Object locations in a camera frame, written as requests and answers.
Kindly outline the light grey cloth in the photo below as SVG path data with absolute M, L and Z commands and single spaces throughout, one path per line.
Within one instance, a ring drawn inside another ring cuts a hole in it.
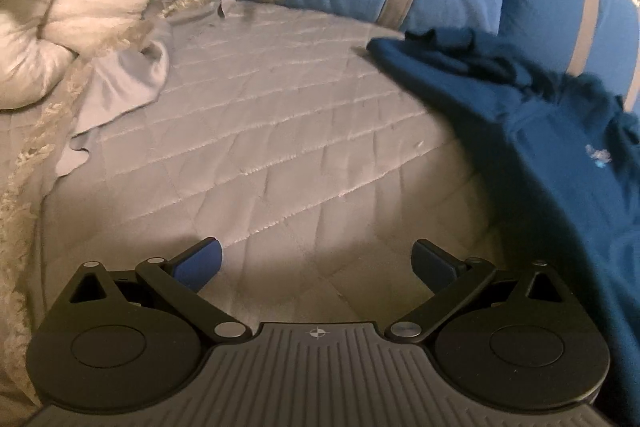
M 96 129 L 157 100 L 167 81 L 174 29 L 217 15 L 235 0 L 158 0 L 143 20 L 89 63 L 89 80 L 55 166 L 67 176 L 89 159 Z

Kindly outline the dark blue sweatshirt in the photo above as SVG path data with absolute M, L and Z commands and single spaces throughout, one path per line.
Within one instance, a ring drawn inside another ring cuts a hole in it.
M 553 72 L 470 28 L 374 38 L 373 62 L 442 113 L 482 174 L 506 249 L 555 266 L 612 355 L 602 409 L 639 421 L 639 121 L 596 76 Z

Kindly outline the right blue striped pillow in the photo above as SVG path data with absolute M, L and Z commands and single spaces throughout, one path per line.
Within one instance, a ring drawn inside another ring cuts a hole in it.
M 503 0 L 501 35 L 534 62 L 595 75 L 639 112 L 639 8 L 632 0 Z

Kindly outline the grey quilted bed cover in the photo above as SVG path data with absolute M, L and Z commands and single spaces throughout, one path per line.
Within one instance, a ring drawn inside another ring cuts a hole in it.
M 228 1 L 141 25 L 115 52 L 168 66 L 157 99 L 91 130 L 55 165 L 89 98 L 76 63 L 1 116 L 1 421 L 37 410 L 24 354 L 74 272 L 128 271 L 213 237 L 201 296 L 265 323 L 390 325 L 428 297 L 417 239 L 503 259 L 495 211 L 448 121 L 381 72 L 358 20 Z

